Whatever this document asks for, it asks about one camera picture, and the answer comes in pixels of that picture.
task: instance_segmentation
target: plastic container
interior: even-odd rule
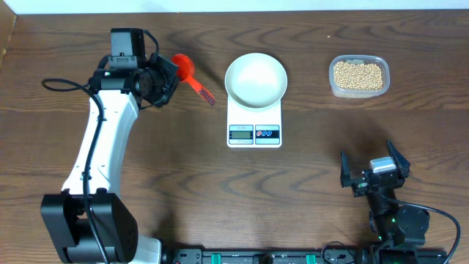
[[[383,78],[383,88],[379,90],[359,90],[359,89],[343,89],[339,87],[334,81],[334,65],[337,62],[349,62],[349,63],[364,63],[364,64],[376,64],[381,69]],[[378,56],[370,55],[342,55],[335,58],[329,66],[329,82],[332,87],[332,93],[336,97],[340,98],[372,98],[374,96],[382,95],[389,89],[391,84],[391,77],[389,76],[389,66],[386,61]]]

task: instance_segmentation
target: white kitchen scale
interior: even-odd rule
[[[228,96],[228,147],[280,147],[281,103],[263,111],[249,111]]]
[[[280,147],[281,98],[287,89],[280,62],[266,54],[241,56],[229,66],[225,87],[228,147]]]

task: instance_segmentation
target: wooden tabletop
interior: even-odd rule
[[[377,240],[365,198],[339,182],[339,151],[357,166],[387,155],[410,161],[398,198],[453,214],[469,250],[469,10],[21,15],[0,70],[0,263],[56,263],[40,217],[75,162],[88,97],[40,86],[85,83],[110,51],[113,27],[149,29],[166,56],[189,55],[216,96],[210,107],[187,85],[169,105],[140,113],[128,141],[122,200],[139,230],[207,248],[321,248]],[[147,52],[153,49],[147,41]],[[224,73],[261,52],[287,69],[284,144],[226,146]],[[341,99],[328,67],[342,54],[384,58],[391,87],[378,98]],[[455,229],[431,215],[426,246],[449,250]]]

